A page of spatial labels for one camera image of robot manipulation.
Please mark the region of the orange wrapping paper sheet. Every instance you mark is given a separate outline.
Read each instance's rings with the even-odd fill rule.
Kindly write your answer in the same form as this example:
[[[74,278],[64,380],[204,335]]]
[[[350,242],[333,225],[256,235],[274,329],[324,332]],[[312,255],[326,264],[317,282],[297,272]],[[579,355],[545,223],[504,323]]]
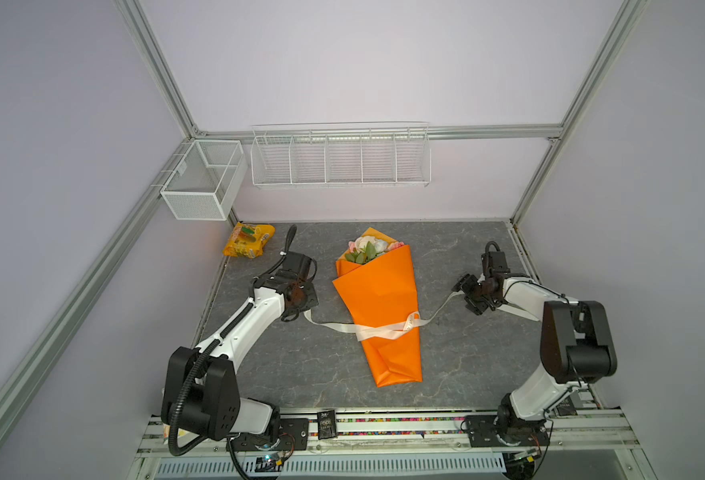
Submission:
[[[397,242],[372,227],[364,235],[389,244]],[[380,327],[404,322],[410,313],[419,310],[408,245],[404,244],[402,248],[386,252],[363,265],[346,261],[344,254],[336,260],[334,288],[348,308],[353,323]],[[422,380],[419,328],[396,340],[371,338],[360,343],[377,387]]]

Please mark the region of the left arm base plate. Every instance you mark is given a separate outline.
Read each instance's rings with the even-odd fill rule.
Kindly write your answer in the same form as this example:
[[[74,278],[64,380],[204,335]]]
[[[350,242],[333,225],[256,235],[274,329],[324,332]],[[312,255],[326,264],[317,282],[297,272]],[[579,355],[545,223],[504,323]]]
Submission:
[[[235,452],[304,451],[310,440],[310,420],[306,417],[282,417],[268,426],[266,433],[240,434],[234,438]]]

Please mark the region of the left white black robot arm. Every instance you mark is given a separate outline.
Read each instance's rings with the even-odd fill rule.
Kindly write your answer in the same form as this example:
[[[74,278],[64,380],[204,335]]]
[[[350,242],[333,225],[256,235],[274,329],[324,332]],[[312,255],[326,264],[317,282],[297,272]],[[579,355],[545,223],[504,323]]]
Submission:
[[[246,435],[267,446],[280,442],[280,408],[242,396],[236,373],[268,326],[292,321],[316,305],[310,280],[270,278],[214,334],[172,353],[160,407],[162,422],[170,428],[170,454],[182,456],[206,440]]]

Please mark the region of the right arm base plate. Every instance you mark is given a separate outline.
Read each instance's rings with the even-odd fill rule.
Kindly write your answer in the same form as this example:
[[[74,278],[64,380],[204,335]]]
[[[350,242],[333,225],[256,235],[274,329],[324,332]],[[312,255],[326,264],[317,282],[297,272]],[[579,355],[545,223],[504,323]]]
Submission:
[[[500,420],[496,414],[475,414],[464,418],[460,430],[473,448],[544,448],[550,444],[549,430],[543,420]]]

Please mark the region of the cream fake rose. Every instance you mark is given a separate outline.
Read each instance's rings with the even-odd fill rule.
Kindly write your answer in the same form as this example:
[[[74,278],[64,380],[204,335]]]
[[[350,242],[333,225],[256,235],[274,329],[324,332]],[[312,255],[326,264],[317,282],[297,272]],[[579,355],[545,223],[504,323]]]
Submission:
[[[354,241],[354,246],[357,251],[364,251],[370,243],[376,244],[376,241],[377,239],[375,237],[364,235]]]

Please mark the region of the cream printed ribbon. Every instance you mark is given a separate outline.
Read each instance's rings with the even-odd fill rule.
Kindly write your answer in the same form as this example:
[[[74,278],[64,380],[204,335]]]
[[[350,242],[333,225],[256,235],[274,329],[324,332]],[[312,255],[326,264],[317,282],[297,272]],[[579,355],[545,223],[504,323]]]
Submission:
[[[314,324],[315,326],[330,328],[331,330],[342,334],[353,334],[359,342],[371,338],[396,340],[409,332],[415,331],[417,328],[430,324],[430,322],[432,322],[432,320],[434,320],[438,314],[442,312],[448,302],[458,296],[460,296],[459,292],[450,293],[446,297],[446,300],[444,300],[444,302],[440,305],[440,308],[438,308],[438,310],[436,310],[436,312],[428,318],[422,318],[418,311],[414,311],[408,315],[408,318],[406,318],[404,322],[387,324],[380,327],[362,326],[355,323],[318,323],[312,320],[312,312],[310,310],[302,313],[302,315],[306,318],[306,320],[308,320],[308,322]]]

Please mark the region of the white fake rose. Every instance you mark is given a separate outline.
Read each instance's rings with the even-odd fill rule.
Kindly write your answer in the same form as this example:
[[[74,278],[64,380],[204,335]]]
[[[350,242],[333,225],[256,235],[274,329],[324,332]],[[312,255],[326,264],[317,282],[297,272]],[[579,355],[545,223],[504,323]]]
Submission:
[[[382,239],[376,239],[376,244],[370,243],[364,251],[356,251],[355,253],[346,251],[344,259],[357,265],[363,265],[386,254],[389,243]]]

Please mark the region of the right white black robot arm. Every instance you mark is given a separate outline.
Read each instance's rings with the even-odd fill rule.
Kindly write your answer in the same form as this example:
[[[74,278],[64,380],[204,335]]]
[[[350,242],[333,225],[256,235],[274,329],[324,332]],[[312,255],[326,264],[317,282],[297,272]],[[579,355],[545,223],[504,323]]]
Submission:
[[[542,426],[567,396],[618,368],[606,310],[597,301],[570,298],[528,277],[467,274],[452,290],[476,315],[511,306],[540,323],[539,365],[502,398],[495,422],[500,435]]]

